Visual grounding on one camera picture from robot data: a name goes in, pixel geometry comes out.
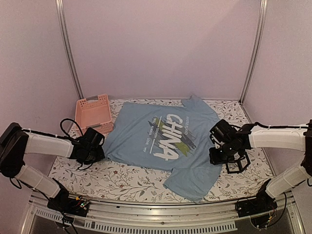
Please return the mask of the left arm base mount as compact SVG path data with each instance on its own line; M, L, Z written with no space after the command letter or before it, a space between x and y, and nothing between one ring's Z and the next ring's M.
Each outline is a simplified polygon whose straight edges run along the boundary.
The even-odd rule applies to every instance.
M90 207L90 201L82 196L70 198L68 190L58 181L60 191L54 198L48 199L47 208L59 211L60 213L86 217Z

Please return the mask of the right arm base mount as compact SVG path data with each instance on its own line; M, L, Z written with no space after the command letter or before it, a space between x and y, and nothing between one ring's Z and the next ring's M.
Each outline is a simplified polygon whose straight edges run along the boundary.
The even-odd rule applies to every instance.
M271 198L265 192L270 181L271 179L268 179L263 183L255 198L236 202L235 210L237 211L239 217L256 215L277 208L275 198Z

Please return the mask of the light blue printed t-shirt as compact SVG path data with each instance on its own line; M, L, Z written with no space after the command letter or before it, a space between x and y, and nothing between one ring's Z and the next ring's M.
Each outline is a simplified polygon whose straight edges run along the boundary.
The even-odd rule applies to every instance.
M181 106L125 102L103 150L112 161L169 172L166 189L200 202L221 172L209 159L210 129L218 121L217 113L196 96Z

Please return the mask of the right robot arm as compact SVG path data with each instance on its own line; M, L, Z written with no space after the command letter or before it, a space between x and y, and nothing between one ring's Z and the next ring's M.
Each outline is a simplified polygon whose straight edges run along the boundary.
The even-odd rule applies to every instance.
M296 187L312 176L312 124L297 126L266 126L259 122L237 128L222 119L210 130L214 147L209 149L213 165L234 163L238 173L245 170L241 161L248 159L247 150L253 148L292 149L304 153L304 159L282 174L266 181L252 202L255 212L268 208L276 197Z

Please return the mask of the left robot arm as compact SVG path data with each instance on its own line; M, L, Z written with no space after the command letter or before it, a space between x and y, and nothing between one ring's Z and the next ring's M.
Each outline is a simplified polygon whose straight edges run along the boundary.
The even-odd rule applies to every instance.
M59 182L28 166L27 154L59 156L91 165L105 158L102 144L104 136L93 128L78 138L58 136L31 129L23 129L12 122L0 137L0 172L4 177L15 178L32 189L40 191L63 212L73 204L69 192Z

